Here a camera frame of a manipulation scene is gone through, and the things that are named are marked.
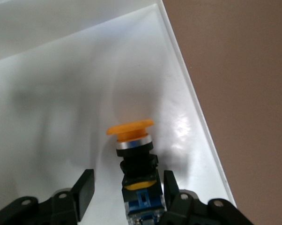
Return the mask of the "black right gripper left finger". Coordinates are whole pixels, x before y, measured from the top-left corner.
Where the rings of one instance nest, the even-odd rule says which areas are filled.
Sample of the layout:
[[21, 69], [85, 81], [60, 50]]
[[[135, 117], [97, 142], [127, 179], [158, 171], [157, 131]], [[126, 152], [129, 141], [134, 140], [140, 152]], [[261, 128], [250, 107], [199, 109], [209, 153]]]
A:
[[48, 200], [20, 197], [0, 210], [0, 225], [76, 225], [81, 222], [95, 192], [93, 169], [86, 169], [71, 189]]

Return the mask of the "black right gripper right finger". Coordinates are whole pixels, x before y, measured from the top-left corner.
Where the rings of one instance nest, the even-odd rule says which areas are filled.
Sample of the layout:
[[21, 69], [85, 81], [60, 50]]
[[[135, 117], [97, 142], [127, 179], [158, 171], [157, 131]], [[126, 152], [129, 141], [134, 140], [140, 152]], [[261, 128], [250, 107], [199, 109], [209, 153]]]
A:
[[216, 198], [202, 203], [197, 194], [180, 190], [173, 171], [164, 171], [164, 197], [167, 211], [160, 225], [250, 225], [251, 221], [231, 202]]

